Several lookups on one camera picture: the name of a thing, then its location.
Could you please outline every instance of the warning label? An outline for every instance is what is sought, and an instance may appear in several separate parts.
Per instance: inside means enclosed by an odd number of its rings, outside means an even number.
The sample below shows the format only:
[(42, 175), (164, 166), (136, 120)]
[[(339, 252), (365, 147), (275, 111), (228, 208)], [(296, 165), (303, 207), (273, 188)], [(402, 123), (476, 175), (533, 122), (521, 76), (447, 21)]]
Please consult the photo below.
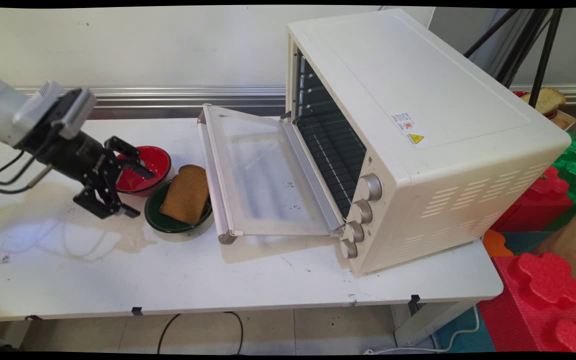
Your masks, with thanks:
[(402, 132), (402, 134), (410, 141), (410, 144), (418, 148), (427, 148), (430, 144), (428, 143), (428, 139), (425, 139), (426, 135), (424, 134), (423, 126), (420, 126), (419, 119), (413, 120), (412, 116), (408, 112), (400, 112), (398, 114), (393, 114), (390, 116), (392, 118), (393, 123), (397, 126), (397, 129)]
[(408, 134), (408, 136), (410, 137), (410, 139), (412, 139), (412, 141), (413, 141), (415, 144), (419, 144), (419, 142), (424, 139), (424, 137), (421, 136), (421, 135)]

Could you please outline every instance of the oven door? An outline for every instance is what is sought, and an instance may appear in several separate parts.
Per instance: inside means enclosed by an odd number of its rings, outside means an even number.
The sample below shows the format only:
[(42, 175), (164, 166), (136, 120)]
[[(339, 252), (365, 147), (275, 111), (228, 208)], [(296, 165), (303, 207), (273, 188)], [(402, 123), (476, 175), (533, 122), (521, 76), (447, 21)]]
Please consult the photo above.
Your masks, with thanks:
[(209, 104), (197, 125), (219, 242), (339, 227), (292, 125)]

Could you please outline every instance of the bread slice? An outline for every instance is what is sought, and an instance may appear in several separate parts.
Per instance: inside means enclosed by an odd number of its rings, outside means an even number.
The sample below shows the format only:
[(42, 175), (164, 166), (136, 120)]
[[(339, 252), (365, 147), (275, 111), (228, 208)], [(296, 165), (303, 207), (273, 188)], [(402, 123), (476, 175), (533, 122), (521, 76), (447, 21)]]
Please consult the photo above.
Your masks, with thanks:
[(181, 166), (174, 176), (159, 212), (183, 223), (194, 225), (201, 219), (210, 196), (204, 168)]
[[(530, 101), (530, 95), (530, 93), (527, 93), (524, 96), (521, 96), (521, 100), (528, 103)], [(541, 88), (535, 109), (545, 115), (557, 110), (560, 105), (564, 105), (565, 103), (566, 96), (561, 92), (553, 88)]]

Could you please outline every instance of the floor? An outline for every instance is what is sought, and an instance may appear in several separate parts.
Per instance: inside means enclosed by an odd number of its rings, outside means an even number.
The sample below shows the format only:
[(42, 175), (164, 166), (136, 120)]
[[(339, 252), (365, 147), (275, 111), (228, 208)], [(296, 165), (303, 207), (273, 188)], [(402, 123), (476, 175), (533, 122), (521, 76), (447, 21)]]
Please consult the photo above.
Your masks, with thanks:
[[(391, 308), (334, 307), (237, 312), (244, 355), (353, 355), (395, 347)], [(35, 320), (25, 351), (156, 353), (160, 335), (174, 315)], [(240, 325), (232, 314), (181, 314), (169, 326), (162, 354), (237, 353)], [(432, 347), (426, 340), (418, 347)]]

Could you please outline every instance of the green bowl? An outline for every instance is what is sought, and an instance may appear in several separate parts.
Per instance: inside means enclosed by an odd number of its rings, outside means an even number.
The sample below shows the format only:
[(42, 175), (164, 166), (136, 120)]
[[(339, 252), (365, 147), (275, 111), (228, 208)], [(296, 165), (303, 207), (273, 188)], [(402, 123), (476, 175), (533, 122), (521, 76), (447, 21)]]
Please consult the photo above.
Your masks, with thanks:
[(173, 219), (168, 215), (162, 214), (160, 212), (160, 207), (162, 207), (162, 204), (166, 199), (166, 194), (168, 193), (170, 183), (172, 183), (172, 180), (158, 187), (151, 194), (148, 200), (146, 200), (146, 221), (154, 230), (158, 230), (163, 233), (183, 233), (184, 231), (192, 230), (198, 227), (204, 221), (206, 221), (206, 219), (208, 219), (210, 214), (213, 213), (213, 207), (209, 197), (208, 201), (206, 201), (205, 207), (203, 208), (203, 212), (201, 213), (201, 218), (199, 221), (197, 221), (197, 223), (192, 225), (177, 219)]

